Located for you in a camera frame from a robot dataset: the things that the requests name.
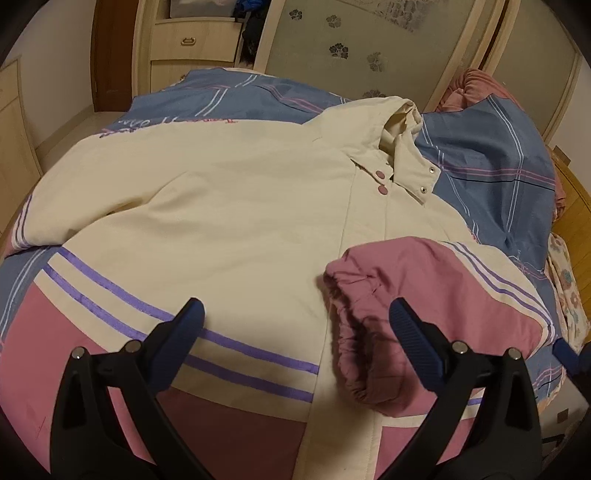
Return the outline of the pink and cream hooded jacket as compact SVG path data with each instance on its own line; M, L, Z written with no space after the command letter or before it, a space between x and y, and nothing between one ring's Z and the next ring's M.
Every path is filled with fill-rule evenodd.
M61 374L143 341L192 298L204 330L157 398L220 479L374 479L435 397L388 323L405 298L476 351L519 349L539 404L561 371L545 273L554 171L492 95L421 114L400 97L141 124L76 145L9 252L42 263L1 317L1 407L50 465Z

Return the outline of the blue clothes pile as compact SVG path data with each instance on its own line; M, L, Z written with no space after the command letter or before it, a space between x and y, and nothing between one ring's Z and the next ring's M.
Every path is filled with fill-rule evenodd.
M266 3L264 0L238 0L235 2L232 16L235 18L245 18L247 13L259 9L264 3Z

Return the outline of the floral pillow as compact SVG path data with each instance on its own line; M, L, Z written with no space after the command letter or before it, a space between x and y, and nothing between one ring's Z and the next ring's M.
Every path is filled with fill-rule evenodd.
M583 309L566 242L554 233L549 236L546 266L555 290L561 334L580 353L590 334L590 322Z

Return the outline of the wooden headboard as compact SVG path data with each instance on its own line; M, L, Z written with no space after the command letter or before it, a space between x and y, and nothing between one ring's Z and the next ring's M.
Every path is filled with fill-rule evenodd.
M564 210L552 231L566 242L575 266L590 255L590 195L570 170L570 161L558 146L551 150L551 158L566 195Z

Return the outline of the blue plaid bed cover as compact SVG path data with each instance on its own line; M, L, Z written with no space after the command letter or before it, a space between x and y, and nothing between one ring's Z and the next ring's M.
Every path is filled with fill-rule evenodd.
M508 99L421 114L399 97L193 71L134 99L27 198L1 286L4 357L23 326L49 351L116 349L194 297L205 329L177 388L301 417L328 339L325 270L366 245L426 320L519 347L545 400L561 377L543 271L554 189Z

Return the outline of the light wood sideboard cabinet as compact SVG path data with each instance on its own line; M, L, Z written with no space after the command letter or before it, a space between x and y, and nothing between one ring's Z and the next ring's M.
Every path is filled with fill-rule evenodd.
M0 228L4 233L42 170L27 130L19 59L1 69L0 88Z

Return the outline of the pink folded quilt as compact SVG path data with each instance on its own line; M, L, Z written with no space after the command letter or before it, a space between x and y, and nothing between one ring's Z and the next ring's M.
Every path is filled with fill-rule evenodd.
M496 95L503 99L511 100L521 110L525 109L519 103L517 98L504 87L501 83L495 80L491 75L482 70L469 68L459 76L455 77L448 85L441 100L439 101L435 111L436 112L460 112L466 108L476 105L485 100L490 95ZM566 210L566 192L559 178L558 169L555 165L555 159L549 146L546 145L546 150L553 162L555 173L555 201L553 212L553 223L556 222Z

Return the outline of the lower wardrobe drawer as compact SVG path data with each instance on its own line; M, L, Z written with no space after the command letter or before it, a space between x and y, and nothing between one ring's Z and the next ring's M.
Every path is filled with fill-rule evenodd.
M217 67L233 67L233 64L197 60L154 60L150 63L150 92L154 93L180 82L192 70Z

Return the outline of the wardrobe drawer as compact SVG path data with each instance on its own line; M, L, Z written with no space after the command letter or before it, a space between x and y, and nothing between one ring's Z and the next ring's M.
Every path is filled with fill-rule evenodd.
M233 67L233 64L197 60L154 60L150 63L150 92L154 93L180 82L192 70L217 67Z
M150 59L235 62L242 24L233 21L157 23L152 29Z

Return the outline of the upper wardrobe drawer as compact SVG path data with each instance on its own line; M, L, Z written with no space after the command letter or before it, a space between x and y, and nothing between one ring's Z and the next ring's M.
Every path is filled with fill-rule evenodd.
M150 59L235 62L242 24L233 21L157 23L152 29Z

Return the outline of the brown wooden door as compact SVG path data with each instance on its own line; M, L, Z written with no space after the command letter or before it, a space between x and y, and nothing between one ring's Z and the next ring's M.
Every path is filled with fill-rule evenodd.
M132 101L132 48L138 0L95 4L90 76L95 112L124 112Z

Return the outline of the clear plastic storage box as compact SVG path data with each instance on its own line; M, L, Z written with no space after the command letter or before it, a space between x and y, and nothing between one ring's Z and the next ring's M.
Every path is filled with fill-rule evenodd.
M236 0L171 0L171 18L231 17Z

